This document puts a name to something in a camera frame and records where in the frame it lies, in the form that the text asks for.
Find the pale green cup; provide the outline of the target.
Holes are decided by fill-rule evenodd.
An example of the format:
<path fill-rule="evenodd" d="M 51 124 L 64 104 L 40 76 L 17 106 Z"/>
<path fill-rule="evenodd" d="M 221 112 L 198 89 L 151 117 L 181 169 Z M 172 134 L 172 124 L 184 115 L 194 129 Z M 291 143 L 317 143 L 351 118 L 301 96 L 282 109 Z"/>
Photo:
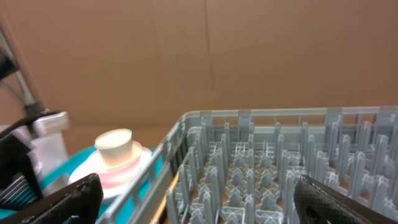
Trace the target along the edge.
<path fill-rule="evenodd" d="M 122 164 L 132 157 L 132 131 L 114 129 L 105 132 L 95 139 L 95 148 L 107 166 Z"/>

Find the pink bowl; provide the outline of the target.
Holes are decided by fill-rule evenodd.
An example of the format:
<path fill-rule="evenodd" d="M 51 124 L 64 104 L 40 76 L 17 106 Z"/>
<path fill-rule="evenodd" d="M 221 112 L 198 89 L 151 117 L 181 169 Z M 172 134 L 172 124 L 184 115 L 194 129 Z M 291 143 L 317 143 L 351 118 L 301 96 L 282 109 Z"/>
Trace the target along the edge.
<path fill-rule="evenodd" d="M 131 156 L 129 158 L 124 156 L 123 161 L 121 159 L 116 161 L 106 160 L 98 153 L 102 161 L 97 171 L 104 188 L 118 187 L 137 177 L 142 166 L 145 164 L 145 154 L 141 144 L 137 141 L 132 142 L 131 152 Z"/>

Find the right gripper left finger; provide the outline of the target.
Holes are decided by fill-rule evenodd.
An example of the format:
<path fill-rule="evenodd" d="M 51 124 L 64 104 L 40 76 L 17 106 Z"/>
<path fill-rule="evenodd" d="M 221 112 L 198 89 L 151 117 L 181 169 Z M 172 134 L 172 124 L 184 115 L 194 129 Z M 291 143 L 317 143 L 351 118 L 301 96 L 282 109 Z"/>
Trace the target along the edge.
<path fill-rule="evenodd" d="M 95 223 L 102 200 L 99 175 L 92 173 L 1 220 L 1 224 Z"/>

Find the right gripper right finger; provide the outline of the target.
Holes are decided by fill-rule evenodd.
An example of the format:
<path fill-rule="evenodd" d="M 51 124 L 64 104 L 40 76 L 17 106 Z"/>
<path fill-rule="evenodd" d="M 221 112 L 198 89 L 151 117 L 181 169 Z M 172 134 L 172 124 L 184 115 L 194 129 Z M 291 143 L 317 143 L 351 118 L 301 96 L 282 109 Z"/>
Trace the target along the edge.
<path fill-rule="evenodd" d="M 397 224 L 308 175 L 298 178 L 294 204 L 301 224 Z"/>

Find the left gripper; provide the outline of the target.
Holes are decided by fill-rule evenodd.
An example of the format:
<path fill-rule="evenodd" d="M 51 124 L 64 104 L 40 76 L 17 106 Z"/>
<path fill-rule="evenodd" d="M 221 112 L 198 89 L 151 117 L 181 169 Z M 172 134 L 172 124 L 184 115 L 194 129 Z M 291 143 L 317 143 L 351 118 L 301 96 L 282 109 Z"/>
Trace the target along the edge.
<path fill-rule="evenodd" d="M 29 153 L 32 146 L 17 137 L 17 128 L 33 127 L 40 118 L 48 118 L 60 112 L 43 111 L 28 115 L 1 131 L 1 208 L 21 210 L 43 199 L 34 165 Z"/>

